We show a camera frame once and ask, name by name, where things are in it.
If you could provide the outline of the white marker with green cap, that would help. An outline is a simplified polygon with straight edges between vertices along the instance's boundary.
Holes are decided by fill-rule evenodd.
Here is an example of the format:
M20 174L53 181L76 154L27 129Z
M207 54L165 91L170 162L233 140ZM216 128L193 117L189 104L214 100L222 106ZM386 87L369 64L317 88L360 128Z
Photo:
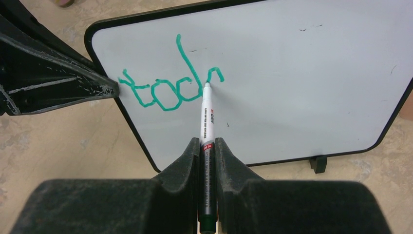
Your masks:
M216 233L217 197L215 172L215 136L212 87L209 82L203 88L200 128L198 222L202 234Z

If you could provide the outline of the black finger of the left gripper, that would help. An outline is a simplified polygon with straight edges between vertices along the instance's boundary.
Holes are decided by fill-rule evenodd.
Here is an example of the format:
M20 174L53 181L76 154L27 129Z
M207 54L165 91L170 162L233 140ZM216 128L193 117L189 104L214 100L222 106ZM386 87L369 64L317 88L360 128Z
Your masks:
M1 114L34 115L118 96L115 81L40 24L20 1L1 1Z

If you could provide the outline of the white whiteboard with black frame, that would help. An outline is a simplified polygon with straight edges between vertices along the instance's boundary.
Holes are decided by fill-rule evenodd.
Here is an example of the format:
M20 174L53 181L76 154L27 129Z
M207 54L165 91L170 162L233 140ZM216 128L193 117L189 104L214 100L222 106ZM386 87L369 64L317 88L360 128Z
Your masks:
M85 46L161 171L200 136L247 165L376 147L413 86L410 0L211 0L89 26Z

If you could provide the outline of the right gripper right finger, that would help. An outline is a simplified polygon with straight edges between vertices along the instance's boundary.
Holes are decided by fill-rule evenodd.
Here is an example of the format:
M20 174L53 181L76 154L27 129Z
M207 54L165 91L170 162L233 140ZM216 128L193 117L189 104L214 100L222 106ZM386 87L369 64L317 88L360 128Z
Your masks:
M266 180L215 141L223 234L389 234L370 190L353 181Z

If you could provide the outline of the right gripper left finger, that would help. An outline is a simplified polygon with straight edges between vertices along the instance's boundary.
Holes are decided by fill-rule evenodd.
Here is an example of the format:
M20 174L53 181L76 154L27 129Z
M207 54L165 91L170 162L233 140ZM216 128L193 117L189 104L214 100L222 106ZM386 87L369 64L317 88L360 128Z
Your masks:
M200 142L151 179L51 179L29 196L13 234L195 234Z

